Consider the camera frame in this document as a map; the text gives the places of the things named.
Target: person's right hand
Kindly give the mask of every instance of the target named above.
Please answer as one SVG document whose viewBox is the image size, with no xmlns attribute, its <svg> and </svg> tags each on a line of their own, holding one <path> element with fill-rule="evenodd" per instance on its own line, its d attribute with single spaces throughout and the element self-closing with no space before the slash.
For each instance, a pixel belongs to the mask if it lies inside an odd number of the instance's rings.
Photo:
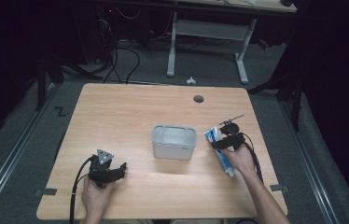
<svg viewBox="0 0 349 224">
<path fill-rule="evenodd" d="M 230 160 L 230 164 L 241 174 L 249 171 L 255 171 L 255 165 L 251 153 L 245 144 L 242 144 L 237 150 L 230 151 L 227 148 L 222 149 L 224 155 Z"/>
</svg>

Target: plastic container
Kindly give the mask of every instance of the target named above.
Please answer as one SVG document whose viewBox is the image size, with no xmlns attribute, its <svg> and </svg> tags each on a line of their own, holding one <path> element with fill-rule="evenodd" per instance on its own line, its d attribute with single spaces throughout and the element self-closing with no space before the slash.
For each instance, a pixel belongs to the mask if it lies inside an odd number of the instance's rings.
<svg viewBox="0 0 349 224">
<path fill-rule="evenodd" d="M 197 132 L 190 127 L 157 125 L 152 132 L 154 156 L 190 160 L 197 143 Z"/>
</svg>

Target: toothpaste tube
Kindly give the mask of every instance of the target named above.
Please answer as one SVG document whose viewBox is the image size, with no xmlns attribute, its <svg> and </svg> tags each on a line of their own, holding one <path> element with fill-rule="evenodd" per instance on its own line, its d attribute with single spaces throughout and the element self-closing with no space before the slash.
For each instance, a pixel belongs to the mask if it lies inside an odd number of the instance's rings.
<svg viewBox="0 0 349 224">
<path fill-rule="evenodd" d="M 206 136 L 207 140 L 209 140 L 209 142 L 211 142 L 211 143 L 220 140 L 220 136 L 218 135 L 218 132 L 217 132 L 217 127 L 213 127 L 208 132 L 206 132 L 204 135 Z M 230 164 L 230 161 L 224 155 L 224 153 L 221 151 L 221 149 L 215 148 L 215 152 L 218 156 L 218 160 L 220 161 L 221 165 L 224 168 L 225 173 L 227 173 L 230 177 L 235 176 L 235 173 L 233 172 L 233 167 Z"/>
</svg>

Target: white object on floor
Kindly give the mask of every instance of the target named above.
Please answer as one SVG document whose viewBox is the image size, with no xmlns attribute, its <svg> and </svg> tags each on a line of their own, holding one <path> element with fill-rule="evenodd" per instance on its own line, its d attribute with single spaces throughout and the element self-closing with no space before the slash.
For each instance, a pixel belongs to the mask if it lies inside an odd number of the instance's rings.
<svg viewBox="0 0 349 224">
<path fill-rule="evenodd" d="M 197 81 L 195 81 L 194 78 L 190 77 L 190 78 L 187 80 L 187 83 L 188 83 L 188 84 L 196 84 Z"/>
</svg>

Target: hand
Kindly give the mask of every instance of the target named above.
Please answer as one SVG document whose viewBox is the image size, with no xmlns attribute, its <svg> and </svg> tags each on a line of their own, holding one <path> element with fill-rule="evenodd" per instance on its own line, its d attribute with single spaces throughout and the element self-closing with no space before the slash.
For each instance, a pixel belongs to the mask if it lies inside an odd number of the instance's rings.
<svg viewBox="0 0 349 224">
<path fill-rule="evenodd" d="M 256 172 L 253 158 L 249 149 L 242 144 L 237 150 L 229 151 L 224 148 L 222 152 L 230 160 L 230 164 L 243 175 L 246 172 Z"/>
<path fill-rule="evenodd" d="M 111 182 L 101 189 L 88 176 L 84 178 L 84 190 L 82 192 L 82 202 L 87 209 L 85 223 L 99 223 L 105 209 L 108 206 L 111 191 L 115 187 L 115 182 Z"/>
</svg>

